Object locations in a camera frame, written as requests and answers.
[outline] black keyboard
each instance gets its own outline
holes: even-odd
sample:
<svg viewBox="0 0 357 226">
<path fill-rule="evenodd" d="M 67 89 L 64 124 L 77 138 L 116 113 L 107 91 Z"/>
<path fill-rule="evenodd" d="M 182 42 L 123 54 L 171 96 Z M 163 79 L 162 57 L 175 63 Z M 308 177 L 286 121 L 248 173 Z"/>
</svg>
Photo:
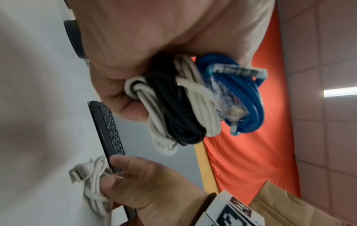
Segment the black keyboard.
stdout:
<svg viewBox="0 0 357 226">
<path fill-rule="evenodd" d="M 125 155 L 123 144 L 110 109 L 98 101 L 91 101 L 88 106 L 107 159 L 112 155 Z M 121 171 L 121 169 L 114 168 L 110 164 L 109 166 L 114 173 Z M 135 217 L 136 210 L 126 206 L 124 206 L 124 210 L 128 219 Z"/>
</svg>

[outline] white table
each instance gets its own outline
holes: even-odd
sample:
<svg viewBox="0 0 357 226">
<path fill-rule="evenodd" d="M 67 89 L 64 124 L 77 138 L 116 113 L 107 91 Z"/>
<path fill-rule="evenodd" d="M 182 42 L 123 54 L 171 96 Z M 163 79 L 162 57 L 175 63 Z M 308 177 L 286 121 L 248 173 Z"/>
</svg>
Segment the white table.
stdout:
<svg viewBox="0 0 357 226">
<path fill-rule="evenodd" d="M 0 1 L 0 225 L 99 226 L 69 171 L 103 155 L 89 70 L 67 38 L 62 0 Z M 122 208 L 115 213 L 126 221 Z"/>
</svg>

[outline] hand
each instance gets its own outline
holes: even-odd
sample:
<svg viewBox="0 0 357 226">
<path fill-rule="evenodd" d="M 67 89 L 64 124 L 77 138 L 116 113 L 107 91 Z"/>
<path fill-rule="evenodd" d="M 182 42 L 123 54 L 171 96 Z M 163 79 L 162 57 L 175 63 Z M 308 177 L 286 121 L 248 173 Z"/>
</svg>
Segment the hand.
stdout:
<svg viewBox="0 0 357 226">
<path fill-rule="evenodd" d="M 126 79 L 147 71 L 159 51 L 226 54 L 249 64 L 275 0 L 67 0 L 81 29 L 102 101 L 129 120 L 148 112 L 124 94 Z"/>
<path fill-rule="evenodd" d="M 116 155 L 123 172 L 106 177 L 100 191 L 113 202 L 137 209 L 124 226 L 189 226 L 208 194 L 175 170 L 139 157 Z"/>
</svg>

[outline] white usb cable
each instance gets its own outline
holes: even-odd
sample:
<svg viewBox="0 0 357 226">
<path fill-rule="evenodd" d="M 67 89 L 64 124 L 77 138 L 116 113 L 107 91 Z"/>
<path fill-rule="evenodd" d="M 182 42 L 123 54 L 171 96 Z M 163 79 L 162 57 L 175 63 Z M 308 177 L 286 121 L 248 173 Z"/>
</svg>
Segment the white usb cable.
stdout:
<svg viewBox="0 0 357 226">
<path fill-rule="evenodd" d="M 112 173 L 105 156 L 98 157 L 94 163 L 79 164 L 71 171 L 71 174 L 78 182 L 90 178 L 84 193 L 90 199 L 92 209 L 104 217 L 112 212 L 113 203 L 100 193 L 100 179 L 102 175 L 110 175 Z"/>
<path fill-rule="evenodd" d="M 174 64 L 179 72 L 176 82 L 186 89 L 197 121 L 206 128 L 207 136 L 219 134 L 221 121 L 217 113 L 217 100 L 214 94 L 204 86 L 196 65 L 187 55 L 179 55 L 174 60 Z M 164 114 L 155 92 L 146 84 L 145 78 L 138 76 L 126 80 L 124 90 L 130 98 L 140 100 L 148 110 L 148 128 L 156 149 L 163 155 L 174 155 L 178 144 L 168 133 Z"/>
</svg>

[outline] red cloth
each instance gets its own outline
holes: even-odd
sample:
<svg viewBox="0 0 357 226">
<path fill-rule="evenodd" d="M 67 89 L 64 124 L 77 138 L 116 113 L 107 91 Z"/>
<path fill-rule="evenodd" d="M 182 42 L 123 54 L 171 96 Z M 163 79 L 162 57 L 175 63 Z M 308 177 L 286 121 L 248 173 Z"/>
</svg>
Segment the red cloth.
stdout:
<svg viewBox="0 0 357 226">
<path fill-rule="evenodd" d="M 218 188 L 226 189 L 249 204 L 266 180 L 300 196 L 294 156 L 292 120 L 284 70 L 277 10 L 253 58 L 253 67 L 268 70 L 261 85 L 265 121 L 253 133 L 231 136 L 222 123 L 222 133 L 205 138 L 207 155 Z"/>
</svg>

